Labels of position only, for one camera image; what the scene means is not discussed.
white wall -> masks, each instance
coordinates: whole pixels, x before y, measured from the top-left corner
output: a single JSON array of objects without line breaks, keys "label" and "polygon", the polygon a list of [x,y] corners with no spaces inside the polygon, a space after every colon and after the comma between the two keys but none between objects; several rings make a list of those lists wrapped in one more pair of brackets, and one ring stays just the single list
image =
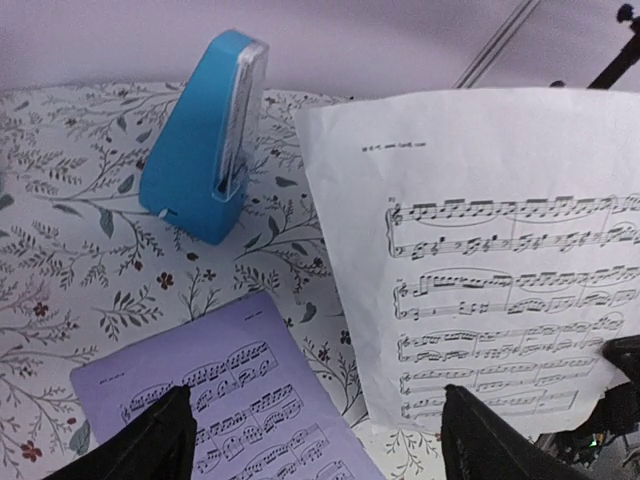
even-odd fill
[{"label": "white wall", "polygon": [[269,86],[380,96],[451,86],[519,0],[0,0],[0,90],[186,80],[237,27]]},{"label": "white wall", "polygon": [[[569,87],[585,88],[633,37],[629,23],[616,21],[623,3],[543,0],[478,86],[546,86],[563,80]],[[640,9],[640,1],[630,3]],[[640,63],[612,90],[640,91]]]}]

red flower print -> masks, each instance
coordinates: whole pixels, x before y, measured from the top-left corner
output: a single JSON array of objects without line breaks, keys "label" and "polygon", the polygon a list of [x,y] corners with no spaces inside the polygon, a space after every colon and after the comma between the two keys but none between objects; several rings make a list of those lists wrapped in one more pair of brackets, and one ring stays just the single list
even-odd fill
[{"label": "red flower print", "polygon": [[331,359],[329,356],[329,348],[326,345],[318,350],[318,358],[321,362],[328,362]]},{"label": "red flower print", "polygon": [[36,317],[44,317],[49,311],[49,307],[47,305],[43,305],[42,302],[38,302],[38,304],[33,307],[33,311],[36,314]]},{"label": "red flower print", "polygon": [[216,272],[211,271],[210,268],[207,268],[207,271],[202,274],[205,280],[211,281],[216,278]]},{"label": "red flower print", "polygon": [[351,345],[351,334],[349,333],[349,330],[342,330],[342,332],[340,332],[340,343],[343,345],[345,343],[347,345]]},{"label": "red flower print", "polygon": [[38,457],[42,456],[42,450],[36,447],[31,440],[27,440],[27,443],[20,445],[20,450],[22,450],[22,458],[26,458],[32,462],[35,462]]},{"label": "red flower print", "polygon": [[167,273],[167,272],[162,272],[162,275],[160,275],[158,278],[156,278],[156,280],[158,281],[158,283],[160,284],[160,287],[163,290],[166,290],[171,285],[173,285],[173,275],[171,275],[170,273]]}]

paper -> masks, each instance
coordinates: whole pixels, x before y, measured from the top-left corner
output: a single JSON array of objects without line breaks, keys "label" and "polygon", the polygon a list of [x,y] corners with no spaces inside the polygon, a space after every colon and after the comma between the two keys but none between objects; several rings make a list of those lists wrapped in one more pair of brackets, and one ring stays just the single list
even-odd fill
[{"label": "paper", "polygon": [[296,128],[374,423],[463,385],[526,435],[586,420],[639,332],[640,97],[412,94]]},{"label": "paper", "polygon": [[76,369],[71,381],[100,443],[172,385],[189,385],[193,479],[384,478],[264,293]]}]

leaf pattern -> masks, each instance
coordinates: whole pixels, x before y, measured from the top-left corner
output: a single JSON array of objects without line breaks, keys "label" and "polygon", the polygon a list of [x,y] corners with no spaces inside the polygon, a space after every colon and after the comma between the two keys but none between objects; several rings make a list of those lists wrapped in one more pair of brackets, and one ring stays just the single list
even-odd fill
[{"label": "leaf pattern", "polygon": [[291,118],[344,99],[265,93],[242,216],[213,246],[137,198],[183,86],[0,94],[0,478],[45,477],[92,447],[73,368],[262,290],[387,477],[444,478],[433,435],[378,435],[367,417]]},{"label": "leaf pattern", "polygon": [[89,450],[89,439],[91,434],[91,427],[89,426],[89,422],[86,420],[84,423],[75,431],[71,440],[69,440],[69,449],[73,452],[76,452],[76,455],[82,456]]}]

black music stand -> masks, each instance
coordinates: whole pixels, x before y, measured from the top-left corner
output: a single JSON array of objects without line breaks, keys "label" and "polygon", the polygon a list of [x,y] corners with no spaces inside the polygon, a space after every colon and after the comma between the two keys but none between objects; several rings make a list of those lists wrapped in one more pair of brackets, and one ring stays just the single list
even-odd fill
[{"label": "black music stand", "polygon": [[[634,16],[633,7],[625,3],[616,14],[618,23],[629,22],[633,37],[606,68],[589,84],[588,89],[608,90],[640,60],[640,17]],[[551,83],[551,87],[564,87],[562,80]]]},{"label": "black music stand", "polygon": [[196,421],[173,387],[110,440],[44,480],[190,480]]},{"label": "black music stand", "polygon": [[530,443],[466,388],[446,390],[441,439],[447,480],[588,480]]}]

